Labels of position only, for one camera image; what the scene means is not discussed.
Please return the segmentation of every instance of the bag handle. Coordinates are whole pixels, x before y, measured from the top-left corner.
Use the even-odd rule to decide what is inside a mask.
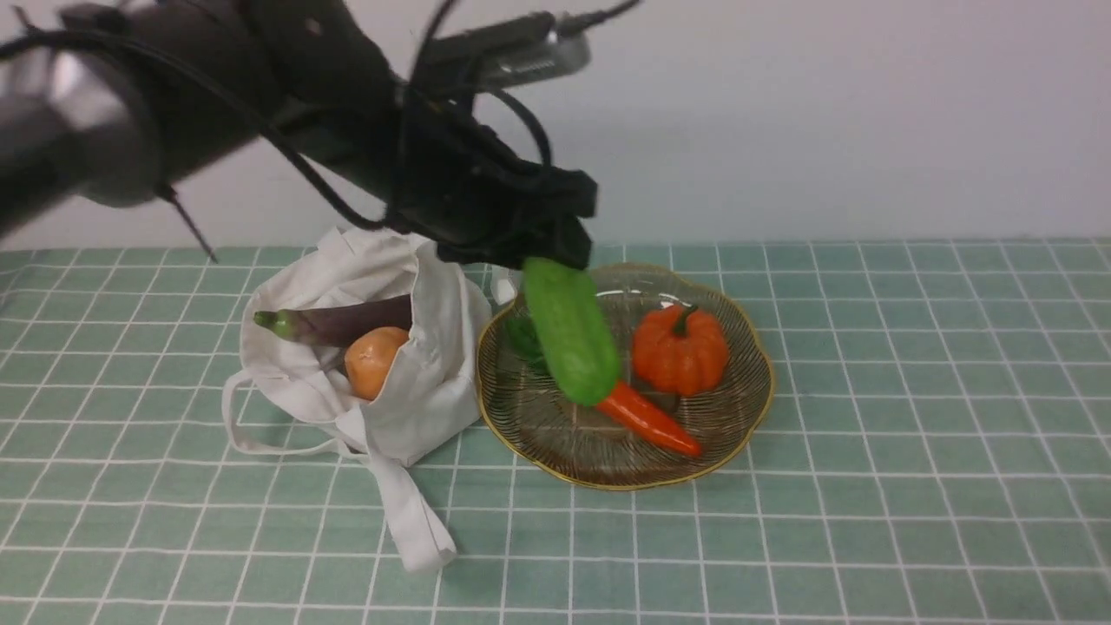
[[[506,305],[517,296],[518,286],[520,278],[514,271],[510,271],[504,266],[492,266],[490,274],[490,283],[493,284],[491,289],[493,291],[493,300],[498,302],[498,305]]]
[[[334,437],[314,447],[289,450],[266,445],[247,434],[236,423],[231,405],[236,390],[250,381],[251,375],[247,371],[241,371],[229,377],[223,385],[221,399],[223,425],[236,451],[252,456],[314,456],[331,453],[343,458],[358,461],[373,474],[378,482],[382,508],[386,513],[386,525],[390,528],[390,536],[398,547],[398,554],[401,556],[401,564],[406,571],[431,573],[443,568],[456,558],[458,554],[456,542],[451,538],[443,522],[437,516],[436,511],[428,505],[424,496],[421,495],[412,476],[404,467],[381,455],[377,450],[369,450],[367,454],[360,454],[351,451],[346,443]]]
[[[317,242],[317,250],[333,262],[340,262],[354,254],[351,243],[343,236],[343,232],[339,228],[331,228],[324,232],[324,235]]]

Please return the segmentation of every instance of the green checkered tablecloth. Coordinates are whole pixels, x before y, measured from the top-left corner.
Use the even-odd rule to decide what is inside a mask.
[[[742,303],[768,421],[635,494],[476,425],[413,470],[461,550],[428,576],[366,468],[228,448],[241,306],[304,251],[0,254],[0,623],[1111,622],[1109,240],[602,245]],[[319,436],[237,402],[259,437]]]

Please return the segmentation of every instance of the purple eggplant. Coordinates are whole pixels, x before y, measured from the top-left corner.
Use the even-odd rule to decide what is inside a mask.
[[[337,308],[260,310],[254,323],[279,339],[314,347],[347,350],[367,333],[412,329],[412,301],[408,294]]]

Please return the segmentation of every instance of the orange carrot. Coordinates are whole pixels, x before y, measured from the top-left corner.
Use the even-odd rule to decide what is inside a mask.
[[[694,437],[624,382],[619,381],[609,397],[594,407],[653,445],[684,456],[702,455]]]

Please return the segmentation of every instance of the orange pumpkin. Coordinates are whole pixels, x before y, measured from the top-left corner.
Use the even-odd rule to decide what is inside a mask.
[[[698,305],[653,310],[633,334],[633,372],[661,393],[688,397],[710,391],[728,362],[721,325]]]

